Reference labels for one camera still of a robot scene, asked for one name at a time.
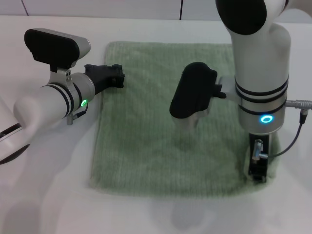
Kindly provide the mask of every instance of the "table surface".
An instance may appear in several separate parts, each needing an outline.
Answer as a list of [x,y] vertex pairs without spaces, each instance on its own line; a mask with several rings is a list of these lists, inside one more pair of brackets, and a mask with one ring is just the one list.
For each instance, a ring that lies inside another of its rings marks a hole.
[[[282,24],[292,37],[289,99],[312,99],[312,24]],[[45,85],[49,66],[33,60],[23,40],[30,28],[87,38],[91,51],[77,62],[104,63],[116,40],[230,43],[221,22],[67,17],[0,17],[0,94],[17,97]],[[99,97],[87,114],[40,135],[19,158],[0,167],[2,234],[308,234],[312,218],[312,117],[283,155],[266,189],[224,199],[113,196],[88,188]],[[279,131],[282,148],[295,136],[299,111],[288,109]]]

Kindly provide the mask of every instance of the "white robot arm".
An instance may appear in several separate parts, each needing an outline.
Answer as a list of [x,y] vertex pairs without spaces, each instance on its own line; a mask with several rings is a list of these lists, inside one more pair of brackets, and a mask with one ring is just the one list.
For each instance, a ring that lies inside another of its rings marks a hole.
[[22,154],[46,127],[67,118],[67,124],[84,115],[88,103],[106,88],[123,88],[122,66],[85,65],[85,73],[69,68],[91,49],[87,39],[48,29],[30,29],[25,43],[36,61],[51,67],[47,85],[19,98],[13,113],[0,98],[0,165]]
[[[222,77],[206,64],[188,65],[181,77],[170,113],[180,127],[195,127],[208,113],[212,97],[238,104],[240,125],[250,133],[249,174],[265,182],[269,157],[286,152],[298,138],[310,101],[288,101],[291,37],[273,23],[283,11],[298,8],[312,16],[310,0],[216,0],[220,17],[232,38],[235,75]],[[285,108],[301,109],[300,127],[293,143],[283,152],[269,155],[272,133],[284,123]]]

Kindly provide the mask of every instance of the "green led light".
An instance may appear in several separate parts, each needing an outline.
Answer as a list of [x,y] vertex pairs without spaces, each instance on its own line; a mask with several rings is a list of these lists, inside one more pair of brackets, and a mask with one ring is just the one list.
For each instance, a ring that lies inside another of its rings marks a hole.
[[87,100],[83,100],[81,106],[84,106],[85,104],[87,104]]

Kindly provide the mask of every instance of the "towel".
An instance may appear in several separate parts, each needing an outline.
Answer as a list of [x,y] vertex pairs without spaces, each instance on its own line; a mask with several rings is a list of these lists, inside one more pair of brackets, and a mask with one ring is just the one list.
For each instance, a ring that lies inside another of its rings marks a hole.
[[[237,104],[213,98],[193,131],[177,128],[169,113],[183,69],[204,62],[218,78],[234,74],[229,44],[112,42],[105,63],[123,66],[125,87],[104,91],[90,186],[131,196],[224,197],[266,187],[248,175],[249,134]],[[273,137],[272,153],[279,151]]]

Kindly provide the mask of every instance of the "gray cable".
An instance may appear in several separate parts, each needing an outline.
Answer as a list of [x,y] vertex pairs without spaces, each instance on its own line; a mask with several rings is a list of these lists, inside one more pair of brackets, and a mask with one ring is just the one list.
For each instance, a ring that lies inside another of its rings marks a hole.
[[297,131],[297,134],[296,136],[294,137],[292,143],[282,152],[276,154],[276,155],[269,155],[269,158],[274,158],[274,157],[278,157],[284,153],[286,153],[294,144],[295,142],[297,141],[298,137],[299,137],[299,134],[300,134],[300,131],[301,131],[301,127],[302,127],[302,124],[299,125],[299,128],[298,128],[298,131]]

